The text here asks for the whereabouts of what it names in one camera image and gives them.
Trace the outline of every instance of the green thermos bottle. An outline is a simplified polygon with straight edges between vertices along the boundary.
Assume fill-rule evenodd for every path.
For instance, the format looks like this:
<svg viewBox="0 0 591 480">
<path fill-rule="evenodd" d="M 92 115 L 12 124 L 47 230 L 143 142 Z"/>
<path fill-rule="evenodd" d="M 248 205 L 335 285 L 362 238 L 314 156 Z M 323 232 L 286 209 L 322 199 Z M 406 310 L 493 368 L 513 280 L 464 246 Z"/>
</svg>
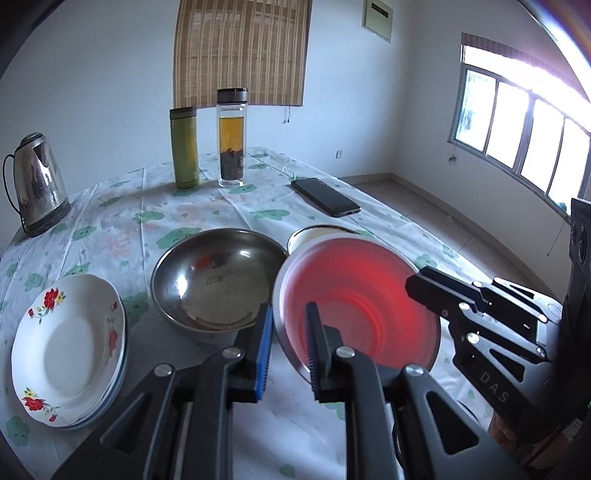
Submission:
<svg viewBox="0 0 591 480">
<path fill-rule="evenodd" d="M 196 107 L 173 108 L 170 111 L 170 139 L 177 188 L 196 187 L 199 185 Z"/>
</svg>

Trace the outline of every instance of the window frame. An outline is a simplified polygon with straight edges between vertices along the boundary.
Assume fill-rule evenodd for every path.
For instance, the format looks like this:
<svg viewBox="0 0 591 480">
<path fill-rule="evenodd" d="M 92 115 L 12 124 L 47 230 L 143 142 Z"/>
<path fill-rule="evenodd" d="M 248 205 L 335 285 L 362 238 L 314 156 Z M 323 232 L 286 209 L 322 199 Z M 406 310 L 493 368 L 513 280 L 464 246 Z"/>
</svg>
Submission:
<svg viewBox="0 0 591 480">
<path fill-rule="evenodd" d="M 486 141 L 485 141 L 484 148 L 482 151 L 477 150 L 474 147 L 472 147 L 471 145 L 468 145 L 468 144 L 462 142 L 461 140 L 456 139 L 457 129 L 460 124 L 460 116 L 462 114 L 462 105 L 464 103 L 464 96 L 466 94 L 466 78 L 468 75 L 468 71 L 473 71 L 475 73 L 487 75 L 489 77 L 494 78 L 496 81 L 495 99 L 493 101 L 491 121 L 488 126 L 488 132 L 486 134 Z M 495 120 L 496 100 L 497 100 L 498 93 L 499 93 L 500 82 L 507 83 L 508 85 L 519 88 L 519 89 L 523 90 L 524 92 L 526 92 L 529 96 L 528 109 L 527 109 L 527 113 L 525 114 L 524 126 L 523 126 L 523 130 L 521 132 L 521 140 L 519 142 L 519 148 L 517 149 L 517 154 L 515 156 L 515 163 L 513 165 L 513 168 L 508 167 L 503 162 L 501 162 L 501 161 L 495 159 L 494 157 L 491 157 L 490 155 L 487 155 L 485 153 L 486 150 L 488 149 L 488 144 L 489 144 L 489 141 L 491 138 L 492 125 Z M 552 176 L 550 177 L 550 182 L 548 183 L 548 188 L 545 192 L 542 191 L 539 187 L 537 187 L 533 183 L 531 183 L 525 177 L 521 176 L 521 170 L 523 169 L 525 157 L 527 155 L 527 151 L 530 146 L 531 133 L 532 133 L 532 129 L 534 126 L 534 105 L 537 100 L 540 100 L 540 101 L 546 103 L 547 105 L 550 105 L 554 109 L 558 110 L 564 118 L 563 125 L 562 125 L 562 132 L 560 134 L 560 143 L 558 145 L 558 152 L 556 154 L 556 159 L 554 160 L 554 168 L 552 170 Z M 448 143 L 451 143 L 452 145 L 455 145 L 455 146 L 467 151 L 468 153 L 471 153 L 472 155 L 487 161 L 488 163 L 499 168 L 500 170 L 504 171 L 506 174 L 510 175 L 515 180 L 517 180 L 519 183 L 521 183 L 523 186 L 525 186 L 530 191 L 535 193 L 539 198 L 541 198 L 543 201 L 545 201 L 546 204 L 549 205 L 555 212 L 557 212 L 566 222 L 570 223 L 569 214 L 567 212 L 565 212 L 564 210 L 562 210 L 548 196 L 548 193 L 550 192 L 550 188 L 552 187 L 552 182 L 554 180 L 556 168 L 558 167 L 558 160 L 560 158 L 560 152 L 562 151 L 562 142 L 563 142 L 563 138 L 564 138 L 564 124 L 566 123 L 566 119 L 571 120 L 575 125 L 577 125 L 577 127 L 579 127 L 581 130 L 583 130 L 583 132 L 585 132 L 585 134 L 587 134 L 587 136 L 590 138 L 590 144 L 589 144 L 590 147 L 589 147 L 589 151 L 587 152 L 587 160 L 586 160 L 586 164 L 585 164 L 585 170 L 583 173 L 583 179 L 581 181 L 581 186 L 580 186 L 579 192 L 577 194 L 578 197 L 582 198 L 587 190 L 587 187 L 589 184 L 589 177 L 591 174 L 591 132 L 589 132 L 586 128 L 584 128 L 576 120 L 574 120 L 570 115 L 564 113 L 560 108 L 556 107 L 556 105 L 553 105 L 547 99 L 534 93 L 531 89 L 523 88 L 522 86 L 516 84 L 515 82 L 512 82 L 511 80 L 503 77 L 503 75 L 499 75 L 499 74 L 491 72 L 489 70 L 486 70 L 486 69 L 483 69 L 480 67 L 476 67 L 474 65 L 462 63 L 462 66 L 460 69 L 460 82 L 459 82 L 458 90 L 457 90 L 456 107 L 454 109 L 454 117 L 453 117 L 453 122 L 452 122 L 452 130 L 450 131 L 450 135 L 449 135 L 449 138 L 447 141 L 448 141 Z"/>
</svg>

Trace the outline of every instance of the window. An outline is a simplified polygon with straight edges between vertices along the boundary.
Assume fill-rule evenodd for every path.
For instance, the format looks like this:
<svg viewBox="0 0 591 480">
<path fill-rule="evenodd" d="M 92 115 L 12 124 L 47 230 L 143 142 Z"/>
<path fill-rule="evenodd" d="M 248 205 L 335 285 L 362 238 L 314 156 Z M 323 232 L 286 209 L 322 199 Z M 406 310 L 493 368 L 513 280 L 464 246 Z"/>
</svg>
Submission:
<svg viewBox="0 0 591 480">
<path fill-rule="evenodd" d="M 450 142 L 528 187 L 565 218 L 589 178 L 591 104 L 538 60 L 462 35 Z"/>
</svg>

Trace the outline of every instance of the kettle base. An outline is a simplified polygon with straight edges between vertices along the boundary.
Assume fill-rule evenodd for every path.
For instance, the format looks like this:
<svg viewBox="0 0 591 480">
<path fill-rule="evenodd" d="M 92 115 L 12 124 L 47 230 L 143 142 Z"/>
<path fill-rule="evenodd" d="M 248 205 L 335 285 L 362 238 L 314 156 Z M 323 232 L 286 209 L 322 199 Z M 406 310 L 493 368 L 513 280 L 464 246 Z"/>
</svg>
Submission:
<svg viewBox="0 0 591 480">
<path fill-rule="evenodd" d="M 22 229 L 29 237 L 39 236 L 42 233 L 47 232 L 50 228 L 56 226 L 61 220 L 70 212 L 72 208 L 72 204 L 66 200 L 59 206 L 57 206 L 53 211 L 51 211 L 48 215 L 43 217 L 38 222 L 35 222 L 31 225 L 25 225 L 22 222 Z"/>
</svg>

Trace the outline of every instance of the red flower pattern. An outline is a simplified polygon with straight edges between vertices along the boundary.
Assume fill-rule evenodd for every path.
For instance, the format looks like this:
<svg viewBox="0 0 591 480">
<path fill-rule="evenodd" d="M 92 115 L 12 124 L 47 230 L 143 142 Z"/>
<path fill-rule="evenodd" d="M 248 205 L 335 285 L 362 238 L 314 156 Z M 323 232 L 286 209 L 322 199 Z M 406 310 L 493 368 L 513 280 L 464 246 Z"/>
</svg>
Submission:
<svg viewBox="0 0 591 480">
<path fill-rule="evenodd" d="M 31 411 L 41 410 L 45 405 L 45 400 L 42 398 L 25 397 L 23 400 L 25 401 L 25 406 Z"/>
<path fill-rule="evenodd" d="M 45 294 L 45 300 L 43 301 L 43 306 L 46 309 L 53 310 L 53 307 L 56 306 L 56 298 L 59 295 L 60 291 L 56 288 L 55 290 L 52 288 Z"/>
<path fill-rule="evenodd" d="M 109 356 L 113 356 L 113 350 L 117 346 L 117 332 L 114 329 L 109 330 Z"/>
<path fill-rule="evenodd" d="M 54 407 L 49 405 L 43 398 L 39 398 L 39 396 L 30 388 L 25 389 L 25 396 L 22 398 L 23 402 L 25 403 L 25 408 L 28 408 L 30 411 L 42 411 L 46 416 L 49 415 L 49 421 L 54 422 L 57 418 L 57 409 L 59 407 Z"/>
</svg>

